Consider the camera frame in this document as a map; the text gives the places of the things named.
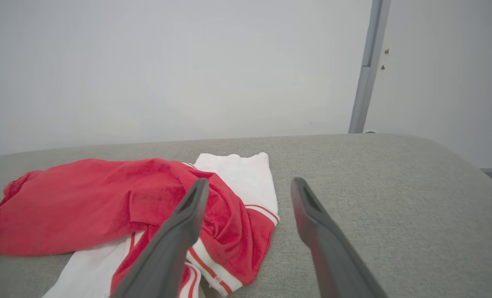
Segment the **red and white striped trim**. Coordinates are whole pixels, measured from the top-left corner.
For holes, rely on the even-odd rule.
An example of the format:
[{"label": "red and white striped trim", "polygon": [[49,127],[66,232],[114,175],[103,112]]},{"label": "red and white striped trim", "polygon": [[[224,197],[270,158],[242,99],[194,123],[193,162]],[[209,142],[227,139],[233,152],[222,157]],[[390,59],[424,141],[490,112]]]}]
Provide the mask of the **red and white striped trim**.
[{"label": "red and white striped trim", "polygon": [[145,231],[138,231],[126,236],[125,258],[126,256],[128,256],[128,253],[130,253],[130,251],[134,249],[134,246],[136,246],[137,242],[141,240],[141,237],[144,233]]},{"label": "red and white striped trim", "polygon": [[200,238],[187,252],[187,260],[201,271],[211,287],[216,289],[223,297],[243,287],[242,282],[220,264],[213,261]]},{"label": "red and white striped trim", "polygon": [[198,292],[200,287],[200,280],[202,279],[202,274],[200,270],[193,266],[189,262],[185,262],[185,266],[189,268],[189,280],[181,288],[179,298],[198,298]]},{"label": "red and white striped trim", "polygon": [[271,212],[270,210],[268,210],[268,208],[266,208],[264,206],[261,206],[261,205],[244,205],[244,207],[246,209],[252,209],[252,210],[255,210],[255,211],[262,213],[264,216],[266,216],[268,219],[270,219],[270,221],[272,221],[275,226],[281,220],[277,214]]}]

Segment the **folded white fabric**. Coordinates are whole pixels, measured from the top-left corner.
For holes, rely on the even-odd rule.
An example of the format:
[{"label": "folded white fabric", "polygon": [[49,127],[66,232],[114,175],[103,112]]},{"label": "folded white fabric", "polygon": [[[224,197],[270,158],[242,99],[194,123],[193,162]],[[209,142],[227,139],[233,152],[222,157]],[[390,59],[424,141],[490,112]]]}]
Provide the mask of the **folded white fabric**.
[{"label": "folded white fabric", "polygon": [[[262,152],[250,158],[241,158],[236,154],[216,156],[203,153],[195,164],[188,165],[200,171],[218,174],[241,198],[247,209],[258,211],[277,225],[279,221],[277,198],[266,153]],[[109,297],[113,274],[141,236],[142,232],[138,232],[105,245],[75,252],[58,277],[58,281],[45,293],[44,298]],[[200,256],[195,258],[190,253],[187,254],[189,281],[178,293],[179,297],[197,298],[201,291],[202,275],[225,296],[227,293],[219,288],[219,283],[214,283],[211,271],[213,274],[217,272],[223,279],[228,279],[227,283],[232,291],[242,287],[242,283],[233,276],[227,277],[227,271],[218,264],[199,262],[204,260],[202,253],[205,248],[201,241],[198,241],[193,249]]]}]

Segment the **red clothing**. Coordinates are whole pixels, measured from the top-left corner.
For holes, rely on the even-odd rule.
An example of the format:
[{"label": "red clothing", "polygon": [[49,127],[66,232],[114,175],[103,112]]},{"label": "red clothing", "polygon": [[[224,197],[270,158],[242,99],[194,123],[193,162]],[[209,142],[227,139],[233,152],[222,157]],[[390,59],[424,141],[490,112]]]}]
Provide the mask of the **red clothing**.
[{"label": "red clothing", "polygon": [[[215,265],[206,267],[216,272],[214,278],[230,293],[237,287],[227,285],[230,278],[225,275],[231,274],[244,286],[253,282],[274,224],[246,209],[216,174],[176,161],[82,160],[25,174],[4,190],[0,255],[55,255],[144,230],[113,276],[114,290],[198,178],[207,178],[210,185],[199,239],[208,256],[193,249],[189,255],[201,255],[201,267],[212,260]],[[225,273],[219,274],[221,267]]]}]

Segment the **gray cushion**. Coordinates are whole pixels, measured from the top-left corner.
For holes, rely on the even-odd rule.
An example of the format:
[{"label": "gray cushion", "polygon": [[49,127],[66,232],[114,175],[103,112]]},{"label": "gray cushion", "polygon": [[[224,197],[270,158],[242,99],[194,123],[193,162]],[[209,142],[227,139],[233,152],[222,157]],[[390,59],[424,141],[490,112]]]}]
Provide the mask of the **gray cushion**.
[{"label": "gray cushion", "polygon": [[[0,158],[2,189],[27,171],[86,158],[199,153],[270,157],[281,222],[256,281],[233,296],[318,296],[295,228],[290,181],[305,178],[390,297],[492,297],[492,180],[425,139],[383,134],[220,139],[53,149]],[[0,296],[38,297],[62,256],[0,257]]]}]

